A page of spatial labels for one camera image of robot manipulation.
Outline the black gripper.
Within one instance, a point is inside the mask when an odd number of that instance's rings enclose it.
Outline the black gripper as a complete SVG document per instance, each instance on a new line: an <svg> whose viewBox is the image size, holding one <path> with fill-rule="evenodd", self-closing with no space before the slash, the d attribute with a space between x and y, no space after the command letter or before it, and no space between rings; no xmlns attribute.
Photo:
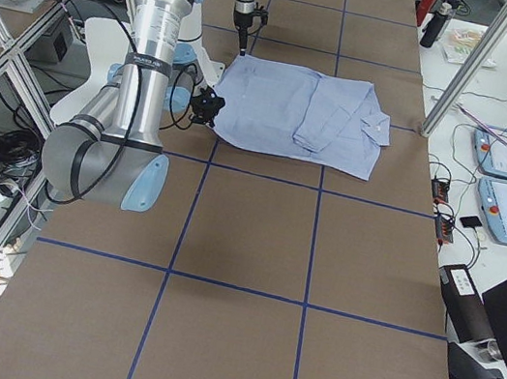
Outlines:
<svg viewBox="0 0 507 379"><path fill-rule="evenodd" d="M224 98L213 93L202 93L191 97L191 123L215 127L215 117L224 106Z"/></svg>
<svg viewBox="0 0 507 379"><path fill-rule="evenodd" d="M244 56L249 47L249 30L254 24L254 9L255 9L255 1L235 1L234 13L233 13L233 21L234 26L239 32L238 35L238 44L239 44L239 54L240 56Z"/></svg>

